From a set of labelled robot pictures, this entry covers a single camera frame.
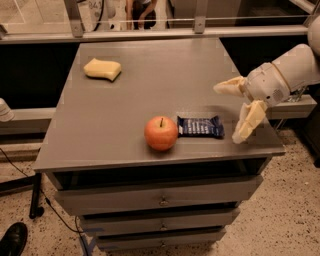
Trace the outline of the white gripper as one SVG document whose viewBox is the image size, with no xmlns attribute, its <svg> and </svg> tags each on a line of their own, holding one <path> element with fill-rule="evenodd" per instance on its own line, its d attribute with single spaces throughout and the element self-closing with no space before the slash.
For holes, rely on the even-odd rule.
<svg viewBox="0 0 320 256">
<path fill-rule="evenodd" d="M 213 86 L 213 90 L 218 94 L 248 96 L 254 100 L 250 104 L 244 103 L 241 107 L 239 121 L 232 135 L 232 140 L 236 144 L 246 141 L 263 121 L 267 106 L 275 106 L 290 95 L 287 83 L 272 63 L 263 63 L 252 70 L 246 78 L 237 76 L 220 82 Z"/>
</svg>

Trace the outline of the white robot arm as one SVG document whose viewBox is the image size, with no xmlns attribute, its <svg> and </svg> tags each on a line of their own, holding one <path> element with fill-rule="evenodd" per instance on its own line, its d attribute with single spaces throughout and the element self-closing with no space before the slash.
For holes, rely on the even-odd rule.
<svg viewBox="0 0 320 256">
<path fill-rule="evenodd" d="M 213 86 L 218 94 L 246 96 L 232 140 L 247 140 L 266 116 L 266 110 L 287 100 L 291 92 L 320 83 L 320 17 L 308 27 L 308 43 L 299 44 L 272 62 L 263 63 L 246 77 L 238 76 Z"/>
</svg>

